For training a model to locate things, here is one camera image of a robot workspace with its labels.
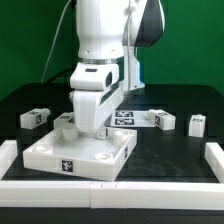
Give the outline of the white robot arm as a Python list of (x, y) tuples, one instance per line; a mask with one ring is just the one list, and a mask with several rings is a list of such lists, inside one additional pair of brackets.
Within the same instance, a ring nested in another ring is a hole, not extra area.
[(154, 45), (164, 28), (160, 0), (77, 0), (79, 62), (70, 86), (80, 132), (106, 136), (105, 121), (144, 86), (134, 49)]

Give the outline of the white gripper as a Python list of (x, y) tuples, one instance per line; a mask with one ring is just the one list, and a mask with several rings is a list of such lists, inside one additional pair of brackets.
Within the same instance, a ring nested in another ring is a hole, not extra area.
[[(96, 132), (124, 99), (117, 64), (78, 63), (70, 86), (74, 90), (75, 124), (81, 132)], [(107, 135), (106, 127), (97, 132), (99, 139)]]

